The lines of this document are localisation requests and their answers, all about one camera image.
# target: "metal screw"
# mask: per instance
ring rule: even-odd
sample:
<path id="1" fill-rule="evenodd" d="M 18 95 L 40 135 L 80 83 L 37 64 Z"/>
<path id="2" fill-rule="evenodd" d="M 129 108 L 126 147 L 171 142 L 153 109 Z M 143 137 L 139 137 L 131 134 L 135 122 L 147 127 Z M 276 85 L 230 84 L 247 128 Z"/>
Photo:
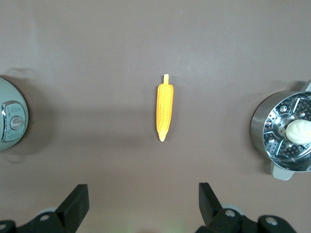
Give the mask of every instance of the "metal screw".
<path id="1" fill-rule="evenodd" d="M 40 221 L 45 221 L 45 220 L 48 220 L 50 218 L 49 215 L 44 215 L 40 218 Z"/>
<path id="2" fill-rule="evenodd" d="M 227 215 L 228 217 L 235 217 L 235 213 L 233 210 L 226 210 L 225 215 Z"/>
<path id="3" fill-rule="evenodd" d="M 273 226 L 277 225 L 277 221 L 273 217 L 266 217 L 266 222 Z"/>
<path id="4" fill-rule="evenodd" d="M 293 146 L 292 142 L 287 142 L 286 145 L 287 145 L 288 147 L 292 147 L 292 146 Z"/>
<path id="5" fill-rule="evenodd" d="M 275 141 L 274 138 L 269 137 L 269 142 L 270 142 L 270 143 L 274 143 L 274 141 Z"/>
<path id="6" fill-rule="evenodd" d="M 266 125 L 271 125 L 272 124 L 272 120 L 271 119 L 267 119 L 266 120 Z"/>
<path id="7" fill-rule="evenodd" d="M 281 112 L 286 112 L 286 110 L 287 110 L 287 107 L 286 106 L 284 106 L 284 105 L 282 105 L 281 107 L 280 107 L 280 111 Z"/>
<path id="8" fill-rule="evenodd" d="M 304 117 L 306 114 L 305 114 L 305 112 L 299 112 L 298 115 L 299 115 L 300 117 Z"/>

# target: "yellow corn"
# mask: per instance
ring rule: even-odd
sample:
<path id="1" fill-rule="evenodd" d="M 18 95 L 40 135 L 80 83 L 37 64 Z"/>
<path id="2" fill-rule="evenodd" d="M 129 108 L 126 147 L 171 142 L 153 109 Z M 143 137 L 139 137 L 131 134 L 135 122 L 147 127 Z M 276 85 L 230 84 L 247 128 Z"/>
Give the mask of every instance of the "yellow corn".
<path id="1" fill-rule="evenodd" d="M 169 84 L 169 75 L 164 75 L 164 82 L 157 88 L 156 98 L 156 131 L 161 142 L 169 131 L 173 110 L 174 87 Z"/>

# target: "toy corn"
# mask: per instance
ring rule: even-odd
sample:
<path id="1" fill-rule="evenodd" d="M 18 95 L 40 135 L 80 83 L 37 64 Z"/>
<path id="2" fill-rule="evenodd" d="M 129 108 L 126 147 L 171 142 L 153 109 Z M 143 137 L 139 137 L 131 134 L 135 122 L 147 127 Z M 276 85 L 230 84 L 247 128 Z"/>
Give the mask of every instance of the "toy corn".
<path id="1" fill-rule="evenodd" d="M 173 110 L 174 87 L 169 84 L 169 75 L 164 75 L 164 82 L 157 88 L 156 131 L 161 142 L 169 131 Z"/>

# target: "stainless steel pot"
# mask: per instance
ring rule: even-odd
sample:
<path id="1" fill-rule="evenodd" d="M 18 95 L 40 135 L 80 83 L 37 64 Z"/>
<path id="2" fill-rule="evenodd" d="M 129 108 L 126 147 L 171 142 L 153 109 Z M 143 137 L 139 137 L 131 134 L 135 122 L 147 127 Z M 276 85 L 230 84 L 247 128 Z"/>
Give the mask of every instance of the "stainless steel pot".
<path id="1" fill-rule="evenodd" d="M 265 99 L 251 121 L 252 142 L 271 160 L 271 173 L 280 180 L 311 171 L 311 143 L 297 145 L 286 136 L 287 126 L 298 119 L 311 121 L 311 80 L 300 91 L 282 91 Z"/>

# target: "rice cooker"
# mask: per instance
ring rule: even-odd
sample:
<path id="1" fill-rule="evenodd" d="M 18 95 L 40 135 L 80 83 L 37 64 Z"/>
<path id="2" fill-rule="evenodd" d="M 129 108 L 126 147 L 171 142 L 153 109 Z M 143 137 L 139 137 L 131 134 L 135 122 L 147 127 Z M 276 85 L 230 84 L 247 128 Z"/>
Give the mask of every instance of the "rice cooker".
<path id="1" fill-rule="evenodd" d="M 21 93 L 0 77 L 0 150 L 16 144 L 25 134 L 28 125 L 28 109 Z"/>

